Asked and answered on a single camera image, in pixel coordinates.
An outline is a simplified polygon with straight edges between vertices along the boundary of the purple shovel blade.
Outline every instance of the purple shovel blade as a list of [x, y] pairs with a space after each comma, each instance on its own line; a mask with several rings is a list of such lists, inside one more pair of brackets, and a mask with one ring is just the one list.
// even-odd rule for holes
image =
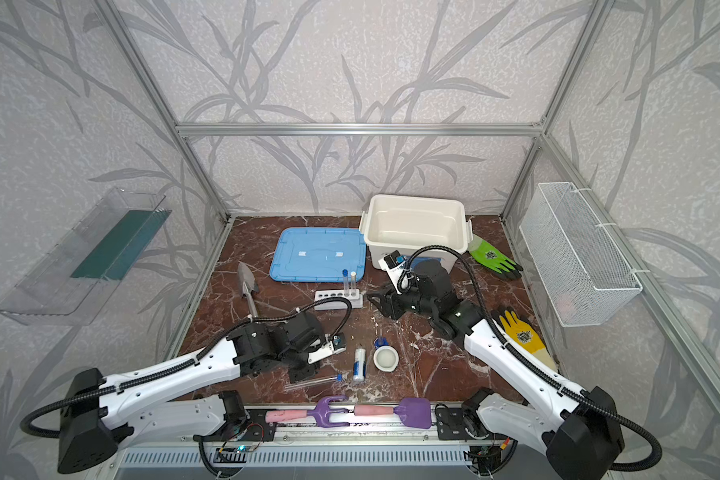
[[403, 425], [413, 428], [432, 426], [432, 410], [426, 398], [406, 397], [394, 408]]

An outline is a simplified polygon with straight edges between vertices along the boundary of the glove logo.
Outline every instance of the glove logo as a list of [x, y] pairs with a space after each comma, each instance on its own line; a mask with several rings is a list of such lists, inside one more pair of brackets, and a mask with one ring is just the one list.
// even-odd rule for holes
[[534, 334], [532, 332], [518, 332], [518, 341], [520, 343], [528, 343], [534, 338]]

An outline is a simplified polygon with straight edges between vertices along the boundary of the yellow glove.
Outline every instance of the yellow glove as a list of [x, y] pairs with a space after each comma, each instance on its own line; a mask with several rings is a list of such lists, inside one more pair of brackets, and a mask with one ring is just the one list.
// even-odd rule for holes
[[500, 322], [501, 327], [512, 340], [519, 343], [528, 353], [535, 356], [537, 360], [541, 360], [543, 364], [557, 371], [557, 365], [555, 365], [554, 360], [552, 360], [539, 334], [526, 322], [520, 320], [518, 314], [511, 306], [504, 309], [504, 312], [501, 313], [494, 310], [490, 313], [490, 316], [497, 322]]

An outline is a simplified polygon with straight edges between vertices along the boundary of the green glove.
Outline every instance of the green glove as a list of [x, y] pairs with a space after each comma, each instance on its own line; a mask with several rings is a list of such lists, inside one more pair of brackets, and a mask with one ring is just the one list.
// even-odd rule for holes
[[479, 264], [485, 265], [502, 280], [517, 280], [523, 267], [502, 254], [495, 246], [475, 235], [467, 247]]

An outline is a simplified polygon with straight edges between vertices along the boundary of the white ceramic bowl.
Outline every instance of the white ceramic bowl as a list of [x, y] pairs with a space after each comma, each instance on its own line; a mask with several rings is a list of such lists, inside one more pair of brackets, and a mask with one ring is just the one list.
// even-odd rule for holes
[[382, 372], [393, 372], [399, 361], [398, 351], [389, 345], [380, 346], [373, 354], [373, 363]]

